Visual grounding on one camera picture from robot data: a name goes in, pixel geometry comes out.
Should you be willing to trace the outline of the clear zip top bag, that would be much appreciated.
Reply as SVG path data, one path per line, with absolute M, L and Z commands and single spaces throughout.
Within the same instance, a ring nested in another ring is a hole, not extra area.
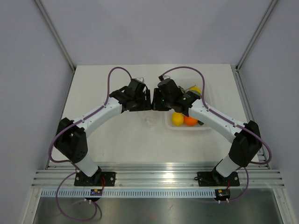
M 161 118 L 160 112 L 157 111 L 143 111 L 138 114 L 141 117 L 142 123 L 147 127 L 156 126 Z

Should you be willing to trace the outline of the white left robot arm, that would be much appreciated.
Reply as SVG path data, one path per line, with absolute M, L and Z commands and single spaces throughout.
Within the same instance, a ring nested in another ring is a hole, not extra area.
M 103 105 L 88 114 L 74 120 L 62 119 L 54 147 L 78 170 L 77 181 L 83 182 L 85 186 L 100 186 L 104 183 L 104 175 L 88 154 L 88 137 L 109 119 L 125 111 L 150 109 L 150 90 L 141 79 L 131 79 L 127 86 L 108 93 Z

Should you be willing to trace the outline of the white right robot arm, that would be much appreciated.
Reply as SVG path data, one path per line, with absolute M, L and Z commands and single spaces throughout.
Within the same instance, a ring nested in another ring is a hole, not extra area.
M 210 107 L 203 94 L 182 92 L 171 78 L 161 79 L 154 89 L 154 111 L 174 110 L 211 127 L 231 143 L 231 148 L 211 171 L 209 184 L 223 185 L 239 167 L 247 167 L 262 147 L 257 123 L 242 123 Z

